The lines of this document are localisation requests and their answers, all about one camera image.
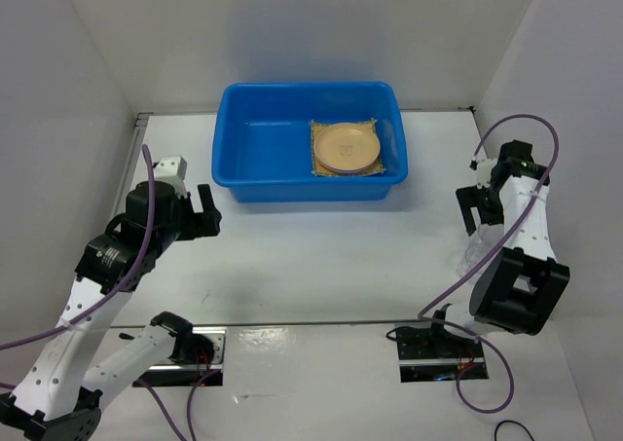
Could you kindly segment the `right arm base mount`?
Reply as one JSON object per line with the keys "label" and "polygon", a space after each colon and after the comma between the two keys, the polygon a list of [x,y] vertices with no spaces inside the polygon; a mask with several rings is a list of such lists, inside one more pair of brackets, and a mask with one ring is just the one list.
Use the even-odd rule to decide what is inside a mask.
{"label": "right arm base mount", "polygon": [[395,344],[402,383],[453,382],[489,377],[480,343],[448,333],[427,322],[400,325],[385,337]]}

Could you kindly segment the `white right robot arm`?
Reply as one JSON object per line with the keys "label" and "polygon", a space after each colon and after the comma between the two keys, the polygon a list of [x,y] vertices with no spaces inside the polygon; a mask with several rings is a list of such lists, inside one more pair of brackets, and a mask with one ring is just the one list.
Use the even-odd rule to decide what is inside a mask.
{"label": "white right robot arm", "polygon": [[538,334],[570,278],[550,244],[546,202],[550,180],[537,183],[546,167],[531,156],[531,145],[503,144],[496,159],[475,162],[477,184],[457,190],[466,232],[479,227],[503,231],[501,249],[476,280],[467,303],[447,304],[434,313],[444,322],[426,333],[438,356],[451,354],[460,340],[494,332]]}

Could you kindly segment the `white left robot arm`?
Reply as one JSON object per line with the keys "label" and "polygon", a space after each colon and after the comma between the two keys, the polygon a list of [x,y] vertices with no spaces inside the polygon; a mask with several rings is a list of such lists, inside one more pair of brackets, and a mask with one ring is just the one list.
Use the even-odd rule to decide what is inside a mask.
{"label": "white left robot arm", "polygon": [[144,181],[126,196],[124,212],[86,246],[55,331],[27,375],[1,396],[1,423],[28,440],[88,440],[104,409],[152,366],[168,360],[209,368],[214,343],[188,320],[161,312],[107,359],[93,364],[112,321],[140,280],[176,241],[215,237],[221,214],[208,185],[202,211],[188,192]]}

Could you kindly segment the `pink plastic plate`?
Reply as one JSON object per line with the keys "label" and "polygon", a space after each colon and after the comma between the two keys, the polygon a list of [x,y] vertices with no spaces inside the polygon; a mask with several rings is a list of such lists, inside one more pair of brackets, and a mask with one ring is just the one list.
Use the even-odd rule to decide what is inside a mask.
{"label": "pink plastic plate", "polygon": [[320,160],[313,160],[312,173],[316,176],[371,176],[378,173],[383,173],[385,167],[380,159],[376,159],[371,165],[361,169],[335,169],[324,165]]}

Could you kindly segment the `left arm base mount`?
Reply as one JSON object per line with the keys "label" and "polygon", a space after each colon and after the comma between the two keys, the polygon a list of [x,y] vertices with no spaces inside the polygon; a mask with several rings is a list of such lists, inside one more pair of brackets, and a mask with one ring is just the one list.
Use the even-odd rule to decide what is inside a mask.
{"label": "left arm base mount", "polygon": [[206,376],[201,386],[221,386],[226,328],[199,326],[194,335],[194,344],[183,350],[181,360],[166,358],[139,379],[152,387],[191,387]]}

